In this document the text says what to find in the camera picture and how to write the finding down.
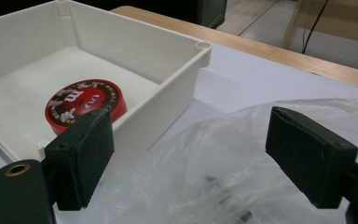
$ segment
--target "open box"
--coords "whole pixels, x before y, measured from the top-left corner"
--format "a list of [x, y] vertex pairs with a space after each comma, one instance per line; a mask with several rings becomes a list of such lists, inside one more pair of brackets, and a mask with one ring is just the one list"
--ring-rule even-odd
[[44, 117], [49, 98], [99, 78], [118, 84], [127, 103], [110, 163], [128, 165], [192, 102], [210, 53], [199, 39], [73, 1], [0, 17], [0, 148], [13, 161], [41, 160], [38, 147], [56, 136]]

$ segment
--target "red round container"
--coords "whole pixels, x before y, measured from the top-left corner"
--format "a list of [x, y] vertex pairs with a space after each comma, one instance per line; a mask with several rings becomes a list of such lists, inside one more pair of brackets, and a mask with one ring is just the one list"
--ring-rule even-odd
[[83, 80], [55, 93], [46, 105], [45, 117], [58, 135], [81, 115], [107, 105], [112, 108], [112, 122], [127, 111], [120, 88], [106, 80]]

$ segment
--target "wooden table edge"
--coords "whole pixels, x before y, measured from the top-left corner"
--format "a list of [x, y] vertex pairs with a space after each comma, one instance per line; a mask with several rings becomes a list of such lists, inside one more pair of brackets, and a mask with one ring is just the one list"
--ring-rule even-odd
[[251, 39], [227, 34], [187, 21], [180, 21], [137, 7], [117, 7], [111, 10], [111, 12], [358, 87], [358, 69], [355, 68], [338, 63], [331, 63], [287, 49], [280, 49]]

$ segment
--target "clear plastic bag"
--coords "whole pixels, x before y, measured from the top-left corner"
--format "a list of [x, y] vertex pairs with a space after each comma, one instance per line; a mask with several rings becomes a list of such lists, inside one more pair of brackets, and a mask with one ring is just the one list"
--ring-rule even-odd
[[192, 125], [96, 189], [63, 223], [345, 223], [348, 202], [318, 210], [265, 152], [274, 105], [303, 113], [358, 146], [358, 100], [278, 102]]

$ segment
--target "clamp jaw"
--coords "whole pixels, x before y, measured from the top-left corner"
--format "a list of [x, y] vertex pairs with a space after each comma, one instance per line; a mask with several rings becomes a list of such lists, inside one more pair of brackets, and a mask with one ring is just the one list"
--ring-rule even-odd
[[87, 207], [114, 153], [110, 108], [90, 111], [45, 148], [46, 158], [0, 169], [0, 223], [56, 223], [60, 210]]
[[317, 208], [351, 203], [348, 224], [358, 224], [358, 148], [306, 116], [286, 108], [271, 111], [267, 153]]

